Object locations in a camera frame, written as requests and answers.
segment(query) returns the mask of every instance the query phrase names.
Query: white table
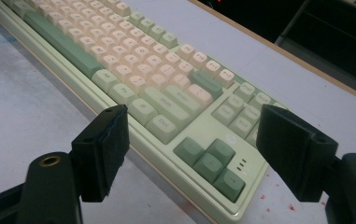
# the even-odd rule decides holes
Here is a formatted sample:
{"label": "white table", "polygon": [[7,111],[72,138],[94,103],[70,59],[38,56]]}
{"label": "white table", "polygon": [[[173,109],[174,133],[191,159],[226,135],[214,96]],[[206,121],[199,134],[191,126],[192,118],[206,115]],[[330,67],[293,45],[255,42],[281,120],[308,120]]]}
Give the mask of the white table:
{"label": "white table", "polygon": [[[214,56],[339,143],[356,152],[356,92],[243,27],[186,0],[127,0]],[[35,158],[70,151],[95,117],[68,88],[0,26],[0,192],[24,181]],[[242,223],[326,223],[319,203],[299,203],[268,169]],[[85,223],[208,223],[134,152],[103,203],[82,203]]]}

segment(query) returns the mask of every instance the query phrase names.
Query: keyboard frame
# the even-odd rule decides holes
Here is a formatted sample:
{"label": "keyboard frame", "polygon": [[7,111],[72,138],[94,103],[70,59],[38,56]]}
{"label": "keyboard frame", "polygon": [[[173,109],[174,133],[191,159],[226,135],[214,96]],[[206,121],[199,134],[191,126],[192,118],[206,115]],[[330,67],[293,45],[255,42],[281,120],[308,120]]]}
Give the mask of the keyboard frame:
{"label": "keyboard frame", "polygon": [[[26,24],[18,15],[16,15],[8,6],[0,0],[0,23],[6,28],[17,40],[25,46],[44,66],[48,68],[57,78],[59,78],[65,86],[71,90],[80,101],[91,109],[95,114],[99,114],[107,107],[116,105],[102,90],[100,90],[93,82],[85,77],[71,62],[69,62],[61,53],[58,52],[51,44],[44,40],[37,32],[35,32],[28,24]],[[243,83],[245,80],[235,74],[235,81]],[[221,97],[217,101],[224,101],[226,97]],[[209,106],[205,111],[213,111],[220,104]],[[185,199],[187,199],[194,207],[201,211],[211,222],[214,223],[236,223],[242,219],[245,211],[250,203],[250,200],[263,179],[265,171],[268,168],[266,161],[260,165],[257,177],[252,182],[252,188],[248,189],[248,198],[244,200],[238,212],[234,215],[225,212],[225,209],[213,198],[206,198],[209,202],[205,202],[202,194],[203,189],[199,187],[193,180],[180,170],[174,168],[176,165],[171,162],[166,156],[157,150],[140,150],[133,145],[146,145],[153,147],[148,140],[141,139],[138,136],[141,134],[134,127],[139,127],[139,124],[130,115],[130,142],[131,149],[139,155],[147,164],[149,164],[159,175],[161,175],[174,189],[176,189]]]}

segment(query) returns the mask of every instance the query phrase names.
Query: red stain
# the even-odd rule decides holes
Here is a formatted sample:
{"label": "red stain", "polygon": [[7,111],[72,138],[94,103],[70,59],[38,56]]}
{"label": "red stain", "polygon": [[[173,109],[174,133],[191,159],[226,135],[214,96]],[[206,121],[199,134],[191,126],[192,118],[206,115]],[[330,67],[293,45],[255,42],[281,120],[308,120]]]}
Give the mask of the red stain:
{"label": "red stain", "polygon": [[292,211],[294,211],[294,207],[292,204],[289,204],[289,209],[291,209]]}

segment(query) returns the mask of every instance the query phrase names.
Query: keycap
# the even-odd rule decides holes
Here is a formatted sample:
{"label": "keycap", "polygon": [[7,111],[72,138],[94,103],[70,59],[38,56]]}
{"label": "keycap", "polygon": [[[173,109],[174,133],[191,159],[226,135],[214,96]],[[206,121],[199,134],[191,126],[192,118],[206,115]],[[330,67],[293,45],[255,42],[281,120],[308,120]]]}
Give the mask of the keycap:
{"label": "keycap", "polygon": [[21,18],[29,11],[35,11],[31,6],[25,2],[16,1],[11,4],[12,10],[15,11]]}
{"label": "keycap", "polygon": [[116,10],[117,4],[120,0],[105,0],[103,3],[105,6],[111,8],[113,11]]}
{"label": "keycap", "polygon": [[190,63],[182,61],[180,62],[180,64],[178,64],[177,70],[179,73],[183,74],[184,76],[189,77],[194,72],[194,66],[192,66],[192,64]]}
{"label": "keycap", "polygon": [[101,7],[99,8],[100,15],[103,17],[107,18],[108,16],[111,16],[114,12],[111,10],[109,7]]}
{"label": "keycap", "polygon": [[160,38],[165,33],[166,33],[166,30],[161,25],[154,25],[148,31],[148,35],[153,37],[155,40],[160,40]]}
{"label": "keycap", "polygon": [[245,187],[245,182],[232,171],[224,169],[213,186],[231,202],[235,202],[236,197]]}
{"label": "keycap", "polygon": [[84,33],[78,28],[69,29],[67,36],[70,37],[75,43],[78,43],[79,40],[84,36]]}
{"label": "keycap", "polygon": [[234,94],[239,96],[245,102],[249,102],[249,100],[253,97],[256,88],[250,85],[248,82],[244,82],[241,86],[235,90]]}
{"label": "keycap", "polygon": [[178,86],[182,90],[186,90],[192,84],[190,82],[190,80],[187,77],[185,77],[184,75],[182,75],[182,74],[175,75],[172,78],[171,83],[175,84],[176,86]]}
{"label": "keycap", "polygon": [[92,22],[96,27],[99,27],[101,24],[106,22],[106,19],[103,16],[95,15],[90,17],[90,22]]}
{"label": "keycap", "polygon": [[66,19],[71,21],[75,25],[79,25],[81,21],[85,20],[85,18],[78,13],[72,13]]}
{"label": "keycap", "polygon": [[124,31],[127,35],[129,32],[134,29],[133,24],[131,24],[129,21],[122,21],[119,23],[120,30]]}
{"label": "keycap", "polygon": [[154,107],[142,98],[134,99],[133,102],[128,105],[128,109],[130,114],[143,126],[145,126],[149,120],[157,116],[157,111]]}
{"label": "keycap", "polygon": [[224,88],[229,88],[234,84],[235,74],[227,69],[223,69],[215,76],[215,80]]}
{"label": "keycap", "polygon": [[180,130],[192,120],[185,110],[154,87],[143,90],[140,97],[154,106],[160,114],[165,115]]}
{"label": "keycap", "polygon": [[234,112],[238,113],[241,111],[247,104],[239,96],[232,94],[224,102],[224,105],[229,106]]}
{"label": "keycap", "polygon": [[154,26],[154,21],[149,19],[149,18],[144,18],[143,20],[141,20],[138,25],[137,28],[141,29],[144,33],[148,33],[149,30],[151,29],[151,27]]}
{"label": "keycap", "polygon": [[206,152],[193,168],[207,182],[213,183],[216,177],[221,173],[223,166],[218,159]]}
{"label": "keycap", "polygon": [[211,77],[215,77],[221,71],[221,65],[213,60],[210,60],[206,63],[206,65],[201,69],[204,73],[210,75]]}
{"label": "keycap", "polygon": [[113,23],[114,25],[118,25],[120,22],[124,20],[124,18],[119,15],[119,14],[111,14],[108,19]]}
{"label": "keycap", "polygon": [[237,113],[234,112],[230,106],[221,105],[212,113],[212,116],[220,121],[223,125],[228,126],[231,121],[233,121],[236,114]]}
{"label": "keycap", "polygon": [[111,22],[104,22],[100,25],[99,29],[101,29],[105,33],[105,35],[110,35],[113,31],[116,30],[116,25]]}
{"label": "keycap", "polygon": [[216,100],[221,96],[223,93],[221,84],[215,80],[213,80],[211,77],[209,77],[207,74],[196,71],[190,76],[190,81],[193,84],[197,84],[204,88],[207,92],[209,92],[212,95],[213,100]]}
{"label": "keycap", "polygon": [[52,8],[52,6],[47,5],[47,4],[43,4],[38,6],[38,12],[40,12],[43,16],[47,16],[50,12],[52,12],[54,9]]}
{"label": "keycap", "polygon": [[253,128],[253,124],[250,123],[250,121],[248,121],[246,118],[238,115],[228,127],[235,134],[245,139]]}
{"label": "keycap", "polygon": [[136,94],[140,94],[140,92],[142,92],[148,86],[146,79],[140,76],[129,77],[125,84]]}
{"label": "keycap", "polygon": [[175,76],[176,70],[170,64],[164,64],[159,69],[157,73],[166,78],[167,81],[171,80]]}
{"label": "keycap", "polygon": [[75,13],[75,10],[72,7],[63,6],[60,7],[59,12],[67,18],[70,14]]}
{"label": "keycap", "polygon": [[270,103],[271,98],[263,92],[257,93],[249,102],[250,105],[253,105],[258,110],[262,110],[262,105]]}
{"label": "keycap", "polygon": [[151,119],[146,128],[164,144],[168,144],[178,134],[176,125],[164,115]]}
{"label": "keycap", "polygon": [[111,54],[105,55],[101,61],[101,64],[108,71],[113,71],[114,68],[116,68],[118,65],[121,65],[119,59]]}
{"label": "keycap", "polygon": [[126,82],[128,78],[134,75],[131,68],[125,64],[117,65],[112,69],[112,73],[121,81]]}
{"label": "keycap", "polygon": [[140,41],[140,39],[145,36],[145,33],[142,30],[139,30],[138,28],[133,28],[132,30],[130,30],[128,36],[130,36],[136,41]]}
{"label": "keycap", "polygon": [[171,49],[178,45],[178,39],[174,34],[165,33],[159,39],[160,44],[166,46],[167,48]]}
{"label": "keycap", "polygon": [[146,59],[146,63],[150,65],[153,70],[161,67],[163,60],[157,55],[151,55]]}
{"label": "keycap", "polygon": [[120,83],[119,80],[106,69],[96,71],[92,77],[92,81],[104,92],[108,92],[110,88]]}
{"label": "keycap", "polygon": [[101,46],[95,45],[91,47],[90,54],[96,59],[96,61],[100,62],[107,55],[107,50]]}
{"label": "keycap", "polygon": [[131,14],[131,8],[128,6],[128,4],[123,2],[118,3],[113,10],[123,17],[129,16]]}
{"label": "keycap", "polygon": [[172,65],[175,68],[178,67],[178,65],[181,62],[180,57],[176,53],[173,53],[173,52],[167,53],[164,58],[166,59],[166,62],[168,64]]}
{"label": "keycap", "polygon": [[258,110],[252,105],[248,105],[247,107],[245,107],[241,114],[242,117],[249,120],[252,124],[255,124],[260,118],[260,110]]}
{"label": "keycap", "polygon": [[162,44],[156,44],[154,45],[154,47],[152,47],[152,52],[163,58],[169,51],[168,51],[168,48]]}
{"label": "keycap", "polygon": [[208,57],[203,52],[195,52],[189,59],[189,63],[191,63],[196,69],[201,69],[204,67],[207,61]]}
{"label": "keycap", "polygon": [[127,87],[124,83],[114,85],[107,93],[119,105],[129,105],[137,98],[136,93]]}
{"label": "keycap", "polygon": [[148,80],[149,77],[153,74],[153,70],[148,64],[141,63],[134,68],[134,73]]}
{"label": "keycap", "polygon": [[190,85],[186,92],[196,99],[204,109],[213,102],[212,95],[197,84]]}
{"label": "keycap", "polygon": [[64,32],[65,35],[68,34],[69,30],[74,27],[73,23],[68,20],[60,20],[57,24],[58,28]]}
{"label": "keycap", "polygon": [[134,26],[137,26],[145,17],[141,12],[135,11],[131,13],[128,21],[132,23]]}
{"label": "keycap", "polygon": [[177,55],[180,56],[185,61],[188,61],[195,53],[195,49],[193,46],[189,44],[184,44],[180,46],[177,51]]}
{"label": "keycap", "polygon": [[174,152],[188,165],[194,166],[205,151],[189,137],[185,138],[184,141],[174,149]]}
{"label": "keycap", "polygon": [[164,93],[193,117],[197,117],[203,110],[197,101],[175,85],[167,86],[164,89]]}
{"label": "keycap", "polygon": [[235,154],[233,149],[220,139],[216,139],[206,152],[217,158],[222,166],[226,166]]}

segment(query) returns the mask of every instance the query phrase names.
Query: shift key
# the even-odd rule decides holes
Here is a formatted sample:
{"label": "shift key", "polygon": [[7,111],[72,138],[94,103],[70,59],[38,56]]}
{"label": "shift key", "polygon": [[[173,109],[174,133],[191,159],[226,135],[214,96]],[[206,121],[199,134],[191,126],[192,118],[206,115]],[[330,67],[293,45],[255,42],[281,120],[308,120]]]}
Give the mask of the shift key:
{"label": "shift key", "polygon": [[140,97],[154,106],[160,114],[170,119],[180,131],[192,121],[189,113],[154,87],[144,89]]}

